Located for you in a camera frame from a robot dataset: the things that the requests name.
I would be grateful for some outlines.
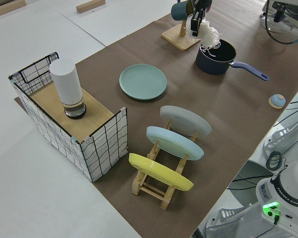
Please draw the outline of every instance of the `small round button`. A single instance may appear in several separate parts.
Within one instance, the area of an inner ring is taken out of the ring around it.
[[[268,103],[273,108],[280,109],[285,105],[286,99],[283,95],[275,94],[269,98]]]

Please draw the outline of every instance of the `light blue plate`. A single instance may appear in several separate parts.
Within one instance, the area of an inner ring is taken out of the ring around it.
[[[150,100],[164,92],[167,79],[161,70],[154,66],[135,64],[121,73],[119,84],[128,96],[139,100]]]
[[[153,144],[159,141],[160,149],[179,158],[189,155],[188,160],[199,160],[204,155],[204,151],[188,138],[161,127],[148,126],[147,138]]]

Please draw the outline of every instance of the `yellow plate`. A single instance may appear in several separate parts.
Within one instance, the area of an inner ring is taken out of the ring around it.
[[[150,177],[179,190],[188,191],[193,187],[193,183],[181,174],[141,155],[130,153],[129,163]]]

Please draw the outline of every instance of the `white cylinder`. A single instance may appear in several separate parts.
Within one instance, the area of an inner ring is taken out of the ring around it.
[[[86,106],[74,62],[57,59],[50,64],[50,73],[65,114],[72,119],[81,118],[86,113]]]
[[[83,98],[75,64],[57,59],[50,64],[50,73],[63,104],[74,105]]]

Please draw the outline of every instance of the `plate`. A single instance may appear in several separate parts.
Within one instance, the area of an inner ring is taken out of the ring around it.
[[[135,64],[121,73],[119,84],[128,96],[138,100],[150,100],[165,91],[167,79],[161,70],[154,66]]]
[[[188,156],[187,160],[199,160],[204,156],[204,151],[188,138],[157,126],[147,127],[147,138],[155,144],[159,141],[158,147],[171,155],[179,158]]]
[[[144,156],[130,153],[129,163],[150,177],[181,191],[188,191],[193,187],[193,183],[186,177]]]
[[[176,106],[163,106],[160,108],[160,117],[165,121],[171,120],[171,128],[185,135],[207,136],[211,133],[210,124],[199,115]]]

